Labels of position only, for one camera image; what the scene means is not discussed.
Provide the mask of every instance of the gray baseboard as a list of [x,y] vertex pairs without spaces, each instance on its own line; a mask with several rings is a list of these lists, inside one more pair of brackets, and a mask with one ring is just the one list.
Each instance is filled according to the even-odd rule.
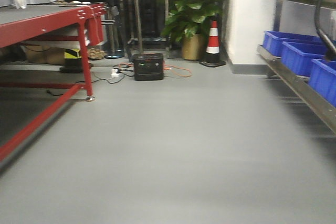
[[227,59],[227,64],[229,65],[233,74],[266,74],[267,73],[267,65],[232,64],[230,59]]

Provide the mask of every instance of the potted plant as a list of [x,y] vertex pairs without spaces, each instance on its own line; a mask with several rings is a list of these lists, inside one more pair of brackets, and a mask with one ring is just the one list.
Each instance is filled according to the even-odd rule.
[[222,13],[223,0],[171,0],[163,36],[170,42],[182,41],[184,59],[200,59],[205,51],[211,19]]

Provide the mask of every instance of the black cone base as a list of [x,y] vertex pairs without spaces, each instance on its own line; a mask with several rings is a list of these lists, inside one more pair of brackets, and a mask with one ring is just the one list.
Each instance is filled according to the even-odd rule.
[[219,60],[219,54],[210,54],[207,52],[204,60],[200,61],[199,64],[204,65],[209,68],[216,68],[216,67],[226,65],[226,62]]
[[199,64],[204,65],[204,66],[206,66],[208,68],[216,68],[216,67],[220,67],[220,66],[226,65],[226,62],[225,61],[221,61],[221,60],[218,63],[208,63],[206,61],[200,61]]

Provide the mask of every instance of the white plug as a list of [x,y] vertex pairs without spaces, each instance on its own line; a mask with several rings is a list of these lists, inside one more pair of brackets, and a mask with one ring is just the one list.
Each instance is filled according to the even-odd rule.
[[112,76],[112,78],[119,76],[119,73],[117,73],[116,69],[112,68],[112,70],[111,70],[111,76]]

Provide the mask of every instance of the orange and white traffic cone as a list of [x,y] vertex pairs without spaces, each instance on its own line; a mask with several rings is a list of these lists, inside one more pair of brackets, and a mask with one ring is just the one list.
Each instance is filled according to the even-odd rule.
[[209,42],[206,48],[206,54],[204,60],[200,62],[200,64],[215,68],[219,66],[223,66],[226,64],[225,61],[221,61],[219,59],[219,41],[218,41],[218,30],[217,30],[217,21],[212,21],[210,35],[209,35]]

